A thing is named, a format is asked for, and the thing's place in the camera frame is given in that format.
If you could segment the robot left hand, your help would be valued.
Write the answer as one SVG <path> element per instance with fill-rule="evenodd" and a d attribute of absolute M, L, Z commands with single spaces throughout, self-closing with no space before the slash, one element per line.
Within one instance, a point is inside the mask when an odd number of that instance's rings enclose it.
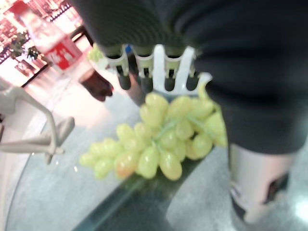
<path fill-rule="evenodd" d="M 305 0 L 75 0 L 103 53 L 156 44 L 196 50 L 225 121 L 236 214 L 256 223 L 283 192 L 308 138 Z"/>

